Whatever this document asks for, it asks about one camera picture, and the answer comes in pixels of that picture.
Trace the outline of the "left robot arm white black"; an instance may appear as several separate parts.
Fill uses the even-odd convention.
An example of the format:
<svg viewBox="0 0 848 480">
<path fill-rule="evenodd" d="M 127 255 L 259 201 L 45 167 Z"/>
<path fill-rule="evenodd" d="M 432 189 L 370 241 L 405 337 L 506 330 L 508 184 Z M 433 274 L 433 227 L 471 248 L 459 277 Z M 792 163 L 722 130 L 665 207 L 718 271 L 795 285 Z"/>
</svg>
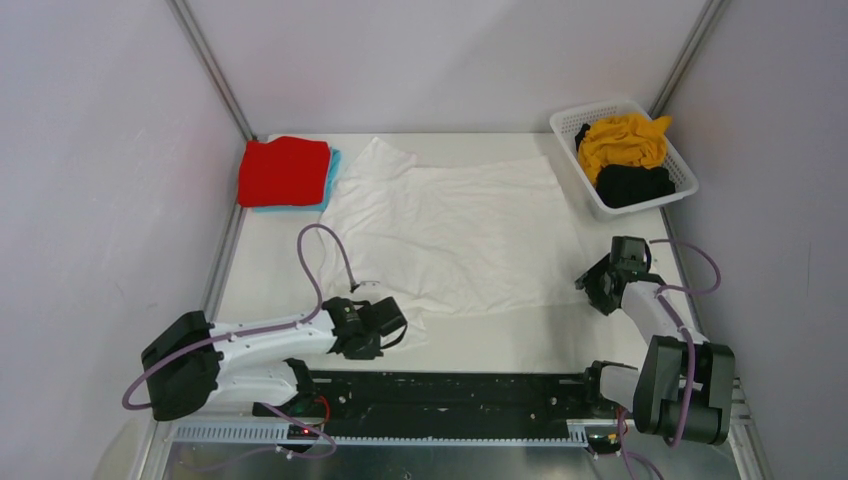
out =
<svg viewBox="0 0 848 480">
<path fill-rule="evenodd" d="M 141 354 L 149 407 L 157 421 L 245 403 L 281 406 L 302 416 L 316 399 L 304 357 L 373 360 L 400 343 L 407 328 L 392 297 L 375 303 L 334 297 L 313 312 L 254 326 L 212 324 L 203 312 L 188 312 Z"/>
</svg>

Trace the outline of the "white t shirt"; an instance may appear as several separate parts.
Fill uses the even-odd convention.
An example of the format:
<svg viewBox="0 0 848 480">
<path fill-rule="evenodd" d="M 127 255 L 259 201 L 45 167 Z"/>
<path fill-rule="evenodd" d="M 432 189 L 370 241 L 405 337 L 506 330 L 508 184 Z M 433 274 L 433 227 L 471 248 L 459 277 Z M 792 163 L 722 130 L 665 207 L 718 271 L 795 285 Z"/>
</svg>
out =
<svg viewBox="0 0 848 480">
<path fill-rule="evenodd" d="M 464 167 L 423 166 L 374 138 L 337 179 L 320 217 L 328 296 L 352 280 L 381 283 L 414 345 L 427 315 L 475 316 L 578 303 L 589 262 L 573 211 L 544 156 Z"/>
</svg>

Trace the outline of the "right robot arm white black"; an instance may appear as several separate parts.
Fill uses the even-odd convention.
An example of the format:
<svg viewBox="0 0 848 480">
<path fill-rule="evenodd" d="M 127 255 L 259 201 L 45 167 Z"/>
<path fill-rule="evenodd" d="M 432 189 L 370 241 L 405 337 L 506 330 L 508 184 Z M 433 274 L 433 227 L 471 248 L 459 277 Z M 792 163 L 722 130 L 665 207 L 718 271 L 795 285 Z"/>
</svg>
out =
<svg viewBox="0 0 848 480">
<path fill-rule="evenodd" d="M 598 418 L 627 410 L 639 432 L 671 447 L 720 445 L 730 430 L 735 355 L 684 322 L 668 297 L 681 288 L 651 272 L 650 246 L 615 236 L 609 253 L 575 282 L 600 314 L 623 312 L 647 344 L 641 367 L 593 362 L 584 372 L 582 407 Z"/>
</svg>

